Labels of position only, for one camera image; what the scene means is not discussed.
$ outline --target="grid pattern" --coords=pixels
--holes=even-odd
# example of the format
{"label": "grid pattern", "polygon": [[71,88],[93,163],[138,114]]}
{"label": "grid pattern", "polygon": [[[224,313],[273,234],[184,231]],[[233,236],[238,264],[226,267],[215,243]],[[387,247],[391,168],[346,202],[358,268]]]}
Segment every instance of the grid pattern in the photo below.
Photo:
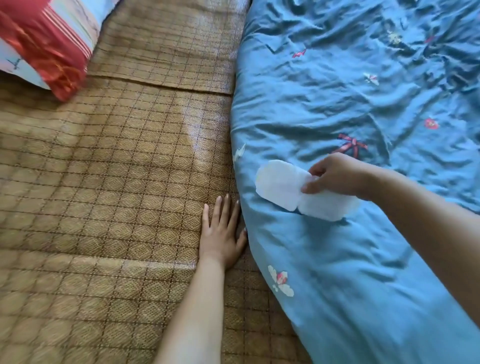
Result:
{"label": "grid pattern", "polygon": [[[194,272],[204,202],[236,194],[228,96],[90,77],[68,104],[0,83],[0,364],[149,363]],[[247,253],[225,363],[307,363]]]}
{"label": "grid pattern", "polygon": [[248,0],[123,1],[106,22],[92,75],[232,94]]}

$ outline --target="striped trim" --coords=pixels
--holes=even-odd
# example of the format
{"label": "striped trim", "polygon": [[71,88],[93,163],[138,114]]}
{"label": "striped trim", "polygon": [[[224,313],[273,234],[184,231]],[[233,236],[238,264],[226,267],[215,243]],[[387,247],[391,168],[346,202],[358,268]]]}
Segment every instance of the striped trim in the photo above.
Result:
{"label": "striped trim", "polygon": [[92,55],[90,48],[84,43],[84,41],[78,37],[78,35],[70,29],[68,24],[58,16],[58,14],[48,5],[43,14],[55,25],[74,45],[80,49],[83,55],[89,59]]}

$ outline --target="wrinkled blue fabric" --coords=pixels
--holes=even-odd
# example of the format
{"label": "wrinkled blue fabric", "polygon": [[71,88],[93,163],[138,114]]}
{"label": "wrinkled blue fabric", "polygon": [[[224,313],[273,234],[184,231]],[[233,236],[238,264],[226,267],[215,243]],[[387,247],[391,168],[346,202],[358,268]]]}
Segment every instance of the wrinkled blue fabric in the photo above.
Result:
{"label": "wrinkled blue fabric", "polygon": [[[308,169],[343,133],[367,144],[360,160],[480,213],[479,10],[253,0],[231,111],[233,154],[245,145],[235,174],[253,256],[315,363],[480,363],[480,330],[377,206],[332,223],[255,192],[261,165]],[[268,266],[288,273],[292,297]]]}

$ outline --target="hand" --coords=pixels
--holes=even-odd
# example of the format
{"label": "hand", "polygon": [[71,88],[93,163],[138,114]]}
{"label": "hand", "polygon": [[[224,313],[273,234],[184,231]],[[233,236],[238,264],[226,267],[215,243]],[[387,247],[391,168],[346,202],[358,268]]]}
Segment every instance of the hand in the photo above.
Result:
{"label": "hand", "polygon": [[371,200],[371,190],[375,189],[377,177],[383,169],[342,153],[334,153],[314,164],[308,172],[319,179],[306,183],[301,191],[316,194],[329,190],[338,194],[356,196]]}
{"label": "hand", "polygon": [[247,231],[243,230],[235,241],[240,214],[240,202],[237,201],[230,216],[230,196],[225,196],[222,206],[222,197],[216,198],[213,209],[212,222],[208,223],[208,205],[205,204],[202,216],[202,236],[200,238],[200,260],[213,258],[220,262],[224,269],[230,268],[240,257],[247,245]]}

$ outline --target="person's right arm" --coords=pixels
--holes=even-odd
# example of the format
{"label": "person's right arm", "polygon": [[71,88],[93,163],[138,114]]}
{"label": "person's right arm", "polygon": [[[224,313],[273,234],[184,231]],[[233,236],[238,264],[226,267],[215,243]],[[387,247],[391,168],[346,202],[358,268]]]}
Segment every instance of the person's right arm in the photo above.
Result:
{"label": "person's right arm", "polygon": [[309,171],[304,193],[327,189],[378,205],[480,327],[480,217],[407,177],[335,153]]}

